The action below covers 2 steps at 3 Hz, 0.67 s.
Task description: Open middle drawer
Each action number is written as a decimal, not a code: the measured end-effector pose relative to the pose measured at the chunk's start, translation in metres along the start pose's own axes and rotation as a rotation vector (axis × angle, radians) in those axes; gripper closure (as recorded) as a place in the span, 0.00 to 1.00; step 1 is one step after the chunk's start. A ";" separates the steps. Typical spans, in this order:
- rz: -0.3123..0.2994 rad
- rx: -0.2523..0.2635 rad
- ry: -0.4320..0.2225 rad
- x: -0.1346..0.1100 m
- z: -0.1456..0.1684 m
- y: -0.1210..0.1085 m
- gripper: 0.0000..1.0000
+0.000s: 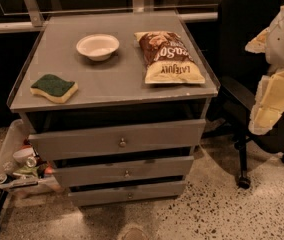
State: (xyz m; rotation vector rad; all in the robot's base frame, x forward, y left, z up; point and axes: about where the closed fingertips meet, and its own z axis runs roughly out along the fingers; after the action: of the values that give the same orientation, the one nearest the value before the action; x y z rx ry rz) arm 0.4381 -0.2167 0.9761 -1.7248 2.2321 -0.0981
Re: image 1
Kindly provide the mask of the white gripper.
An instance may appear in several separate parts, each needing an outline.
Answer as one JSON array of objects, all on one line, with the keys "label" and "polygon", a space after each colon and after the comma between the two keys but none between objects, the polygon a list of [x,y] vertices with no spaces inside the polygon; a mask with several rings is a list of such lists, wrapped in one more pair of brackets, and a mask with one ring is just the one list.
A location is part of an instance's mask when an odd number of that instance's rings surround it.
[{"label": "white gripper", "polygon": [[[265,52],[269,64],[284,68],[284,6],[269,28],[265,28],[249,41],[245,50],[255,54]],[[255,135],[265,135],[283,113],[284,70],[280,70],[272,76],[263,76],[259,82],[250,114],[249,131]]]}]

